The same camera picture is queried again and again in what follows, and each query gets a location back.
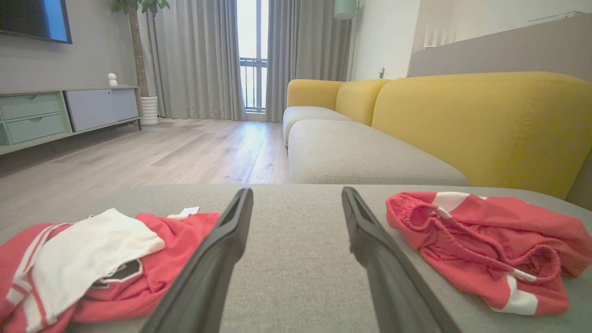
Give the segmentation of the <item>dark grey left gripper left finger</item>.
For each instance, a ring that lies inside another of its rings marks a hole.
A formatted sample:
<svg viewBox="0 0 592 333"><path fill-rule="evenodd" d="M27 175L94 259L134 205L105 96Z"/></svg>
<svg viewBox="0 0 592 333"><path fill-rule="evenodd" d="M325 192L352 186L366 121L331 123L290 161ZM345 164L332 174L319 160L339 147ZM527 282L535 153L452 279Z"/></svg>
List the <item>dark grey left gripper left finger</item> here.
<svg viewBox="0 0 592 333"><path fill-rule="evenodd" d="M143 333L217 333L235 264L246 248L253 191L240 189L148 317Z"/></svg>

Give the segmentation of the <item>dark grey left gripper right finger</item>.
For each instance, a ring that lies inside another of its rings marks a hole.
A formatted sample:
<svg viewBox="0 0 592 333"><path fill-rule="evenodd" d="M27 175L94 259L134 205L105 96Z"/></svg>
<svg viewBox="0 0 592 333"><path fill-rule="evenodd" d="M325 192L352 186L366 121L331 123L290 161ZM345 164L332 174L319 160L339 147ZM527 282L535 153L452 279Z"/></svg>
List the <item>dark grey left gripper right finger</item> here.
<svg viewBox="0 0 592 333"><path fill-rule="evenodd" d="M353 187L342 207L350 251L366 269L379 331L458 333L459 326Z"/></svg>

